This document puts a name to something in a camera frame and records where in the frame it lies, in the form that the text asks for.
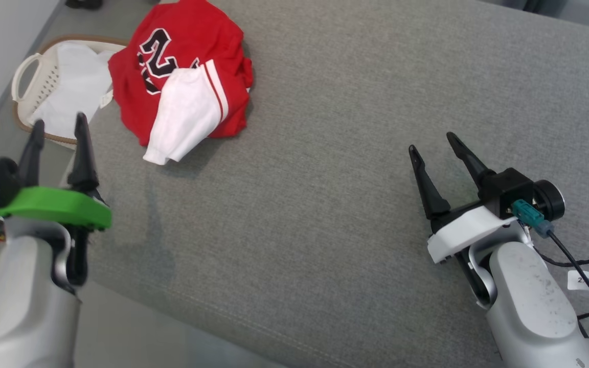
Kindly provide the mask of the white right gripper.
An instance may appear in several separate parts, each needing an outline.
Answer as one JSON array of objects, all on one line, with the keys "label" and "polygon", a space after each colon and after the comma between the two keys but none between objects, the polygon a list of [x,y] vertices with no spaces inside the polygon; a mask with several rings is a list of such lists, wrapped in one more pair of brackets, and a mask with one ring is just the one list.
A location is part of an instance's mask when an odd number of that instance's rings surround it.
[{"label": "white right gripper", "polygon": [[[453,132],[447,140],[484,196],[484,182],[496,174]],[[425,216],[432,221],[433,234],[427,249],[434,263],[448,257],[458,261],[477,305],[495,305],[498,287],[505,305],[565,305],[566,297],[550,275],[542,258],[534,252],[528,226],[516,217],[499,219],[478,203],[468,205],[456,219],[449,219],[451,206],[428,176],[425,162],[414,145],[409,146],[412,170]]]}]

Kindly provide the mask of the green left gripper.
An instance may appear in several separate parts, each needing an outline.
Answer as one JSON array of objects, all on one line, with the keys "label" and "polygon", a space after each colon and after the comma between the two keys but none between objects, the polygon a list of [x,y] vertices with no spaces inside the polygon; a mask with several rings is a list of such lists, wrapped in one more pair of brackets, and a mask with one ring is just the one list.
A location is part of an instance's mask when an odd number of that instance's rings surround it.
[{"label": "green left gripper", "polygon": [[51,247],[51,277],[59,287],[81,287],[88,280],[88,238],[112,225],[112,212],[104,203],[83,193],[99,184],[88,119],[76,116],[77,140],[67,184],[73,191],[39,185],[40,154],[44,147],[44,121],[37,120],[18,163],[22,189],[0,208],[7,240],[31,236]]}]

